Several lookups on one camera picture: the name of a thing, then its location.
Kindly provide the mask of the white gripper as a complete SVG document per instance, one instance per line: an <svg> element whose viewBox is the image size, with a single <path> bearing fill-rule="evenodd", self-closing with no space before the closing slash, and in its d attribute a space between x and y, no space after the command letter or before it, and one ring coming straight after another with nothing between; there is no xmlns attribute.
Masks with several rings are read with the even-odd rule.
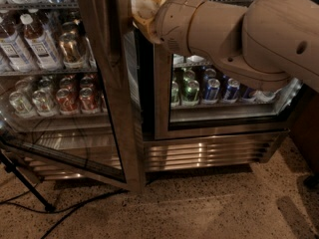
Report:
<svg viewBox="0 0 319 239"><path fill-rule="evenodd" d="M189 55L188 29L198 7L208 0L131 0L134 23L153 44Z"/></svg>

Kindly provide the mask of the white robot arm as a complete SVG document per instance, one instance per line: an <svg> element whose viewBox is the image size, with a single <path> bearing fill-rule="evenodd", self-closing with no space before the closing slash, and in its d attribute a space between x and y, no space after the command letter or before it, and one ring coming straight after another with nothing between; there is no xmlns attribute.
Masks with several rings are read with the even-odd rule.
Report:
<svg viewBox="0 0 319 239"><path fill-rule="evenodd" d="M203 57L255 90L292 78L319 90L319 5L310 0L132 0L132 14L151 43Z"/></svg>

